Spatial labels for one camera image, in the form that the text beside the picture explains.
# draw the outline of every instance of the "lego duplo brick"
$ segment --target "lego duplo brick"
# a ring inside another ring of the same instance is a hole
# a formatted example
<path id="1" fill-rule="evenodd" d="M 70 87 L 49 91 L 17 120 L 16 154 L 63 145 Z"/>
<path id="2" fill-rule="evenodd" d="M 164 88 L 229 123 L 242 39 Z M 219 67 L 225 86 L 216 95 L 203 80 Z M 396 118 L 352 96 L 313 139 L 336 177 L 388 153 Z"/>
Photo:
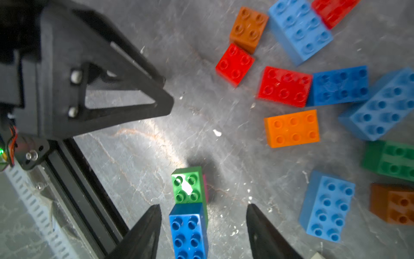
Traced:
<path id="1" fill-rule="evenodd" d="M 255 61 L 247 52 L 235 44 L 230 44 L 216 66 L 217 73 L 237 87 Z"/>
<path id="2" fill-rule="evenodd" d="M 333 38 L 306 0 L 279 0 L 268 12 L 269 26 L 295 65 L 320 51 Z"/>
<path id="3" fill-rule="evenodd" d="M 414 189 L 372 184 L 369 211 L 390 224 L 414 225 Z"/>
<path id="4" fill-rule="evenodd" d="M 319 141 L 316 110 L 265 118 L 267 143 L 280 148 Z"/>
<path id="5" fill-rule="evenodd" d="M 354 104 L 338 119 L 356 137 L 375 141 L 414 109 L 414 72 L 410 68 L 390 72 L 370 92 L 368 101 Z"/>
<path id="6" fill-rule="evenodd" d="M 313 74 L 306 106 L 362 102 L 368 98 L 368 68 L 360 66 Z"/>
<path id="7" fill-rule="evenodd" d="M 354 193 L 355 184 L 337 176 L 313 171 L 299 223 L 309 235 L 340 242 Z"/>
<path id="8" fill-rule="evenodd" d="M 202 203 L 176 204 L 169 218 L 176 259 L 207 259 L 208 240 Z"/>
<path id="9" fill-rule="evenodd" d="M 393 141 L 367 142 L 362 167 L 414 182 L 414 146 Z"/>
<path id="10" fill-rule="evenodd" d="M 269 17 L 247 7 L 240 8 L 230 33 L 230 42 L 250 54 L 255 52 Z"/>
<path id="11" fill-rule="evenodd" d="M 201 167 L 176 169 L 171 180 L 176 204 L 202 203 L 208 227 L 207 199 Z"/>
<path id="12" fill-rule="evenodd" d="M 312 7 L 328 29 L 335 27 L 361 0 L 315 0 Z"/>
<path id="13" fill-rule="evenodd" d="M 311 84 L 312 75 L 266 67 L 256 97 L 296 107 L 304 107 Z"/>

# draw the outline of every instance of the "white debris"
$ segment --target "white debris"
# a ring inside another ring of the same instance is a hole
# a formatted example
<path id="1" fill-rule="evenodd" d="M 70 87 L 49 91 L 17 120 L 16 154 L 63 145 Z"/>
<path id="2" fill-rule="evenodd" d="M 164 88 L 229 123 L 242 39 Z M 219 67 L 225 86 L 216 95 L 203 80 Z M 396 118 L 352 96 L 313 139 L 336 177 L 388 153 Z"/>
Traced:
<path id="1" fill-rule="evenodd" d="M 217 137 L 220 137 L 221 136 L 221 132 L 220 131 L 214 129 L 213 132 L 214 132 L 214 134 L 216 134 Z"/>

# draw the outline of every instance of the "stacked lego bricks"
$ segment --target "stacked lego bricks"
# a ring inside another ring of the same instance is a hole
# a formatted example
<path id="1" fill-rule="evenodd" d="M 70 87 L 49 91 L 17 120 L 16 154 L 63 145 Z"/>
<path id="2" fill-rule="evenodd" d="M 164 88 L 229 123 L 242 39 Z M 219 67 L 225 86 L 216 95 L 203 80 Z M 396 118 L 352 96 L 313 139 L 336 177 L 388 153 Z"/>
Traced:
<path id="1" fill-rule="evenodd" d="M 169 215 L 176 259 L 207 259 L 207 201 L 201 167 L 177 169 L 172 173 L 175 206 Z"/>

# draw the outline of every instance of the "screw head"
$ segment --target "screw head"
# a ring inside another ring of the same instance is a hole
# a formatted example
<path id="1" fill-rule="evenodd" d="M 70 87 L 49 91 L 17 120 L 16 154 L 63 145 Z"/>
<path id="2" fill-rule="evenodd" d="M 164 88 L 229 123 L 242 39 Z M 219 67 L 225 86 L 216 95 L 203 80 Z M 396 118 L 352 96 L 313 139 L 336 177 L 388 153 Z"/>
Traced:
<path id="1" fill-rule="evenodd" d="M 78 85 L 82 82 L 82 78 L 83 78 L 83 72 L 82 70 L 72 70 L 72 73 L 70 74 L 70 81 L 75 84 Z"/>
<path id="2" fill-rule="evenodd" d="M 70 118 L 76 118 L 76 116 L 78 115 L 78 113 L 79 113 L 78 107 L 70 107 L 69 108 L 69 111 L 67 112 L 67 115 Z"/>

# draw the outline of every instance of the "metal bolt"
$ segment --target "metal bolt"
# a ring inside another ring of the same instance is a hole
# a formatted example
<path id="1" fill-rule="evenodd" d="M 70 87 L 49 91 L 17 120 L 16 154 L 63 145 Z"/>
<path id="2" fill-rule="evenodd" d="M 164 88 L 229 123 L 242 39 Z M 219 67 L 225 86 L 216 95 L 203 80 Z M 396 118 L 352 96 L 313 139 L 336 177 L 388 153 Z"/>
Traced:
<path id="1" fill-rule="evenodd" d="M 70 81 L 75 85 L 78 85 L 82 82 L 82 77 L 82 70 L 72 70 L 72 73 L 70 74 Z"/>
<path id="2" fill-rule="evenodd" d="M 36 161 L 38 159 L 38 154 L 35 150 L 30 150 L 29 152 L 26 153 L 26 159 L 27 160 L 32 160 L 32 161 Z"/>
<path id="3" fill-rule="evenodd" d="M 69 108 L 69 111 L 67 112 L 67 115 L 70 118 L 76 118 L 76 116 L 78 115 L 78 113 L 79 113 L 78 107 L 70 107 Z"/>

